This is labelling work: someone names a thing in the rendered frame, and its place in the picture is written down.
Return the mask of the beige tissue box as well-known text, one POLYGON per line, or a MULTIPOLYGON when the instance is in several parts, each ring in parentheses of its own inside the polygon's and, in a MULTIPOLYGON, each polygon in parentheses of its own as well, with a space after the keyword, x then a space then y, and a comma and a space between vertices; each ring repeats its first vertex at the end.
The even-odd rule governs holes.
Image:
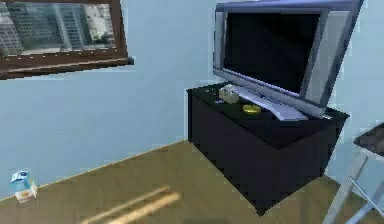
POLYGON ((219 90, 219 98, 229 104, 239 101, 239 95, 235 92, 235 87, 231 84, 225 85, 219 90))

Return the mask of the small yellow dish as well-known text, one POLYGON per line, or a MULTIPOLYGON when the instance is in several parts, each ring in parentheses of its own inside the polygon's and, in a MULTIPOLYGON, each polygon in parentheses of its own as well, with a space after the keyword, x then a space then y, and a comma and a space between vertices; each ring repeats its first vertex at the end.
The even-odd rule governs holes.
POLYGON ((242 107, 242 110, 247 114, 258 114, 261 112, 261 108, 257 105, 246 104, 242 107))

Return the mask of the black television cabinet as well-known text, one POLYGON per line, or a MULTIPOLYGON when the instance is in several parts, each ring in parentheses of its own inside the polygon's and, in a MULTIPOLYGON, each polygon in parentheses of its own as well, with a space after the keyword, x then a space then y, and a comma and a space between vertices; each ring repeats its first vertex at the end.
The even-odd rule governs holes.
POLYGON ((280 121, 270 111, 247 114, 248 102, 221 103, 213 84, 188 95, 188 141, 253 205, 258 215, 322 176, 349 115, 280 121))

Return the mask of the silver flat television set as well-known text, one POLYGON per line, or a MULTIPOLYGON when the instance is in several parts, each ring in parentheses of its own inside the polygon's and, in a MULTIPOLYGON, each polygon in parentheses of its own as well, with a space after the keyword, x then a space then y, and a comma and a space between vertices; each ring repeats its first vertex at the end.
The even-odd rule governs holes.
POLYGON ((219 3, 213 72, 280 120, 321 118, 363 2, 219 3))

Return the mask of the brown framed window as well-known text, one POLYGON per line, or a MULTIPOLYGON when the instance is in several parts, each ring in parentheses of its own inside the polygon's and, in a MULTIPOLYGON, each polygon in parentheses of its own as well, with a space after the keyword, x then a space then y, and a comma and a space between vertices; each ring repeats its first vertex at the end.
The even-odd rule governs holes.
POLYGON ((0 0, 0 80, 133 63, 120 0, 0 0))

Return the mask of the blue and white carton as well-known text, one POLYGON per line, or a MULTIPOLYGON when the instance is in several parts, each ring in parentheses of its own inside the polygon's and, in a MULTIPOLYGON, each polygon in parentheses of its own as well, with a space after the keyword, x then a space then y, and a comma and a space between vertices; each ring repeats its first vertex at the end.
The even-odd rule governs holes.
POLYGON ((37 196, 37 186, 26 170, 19 170, 12 175, 10 184, 20 203, 24 203, 37 196))

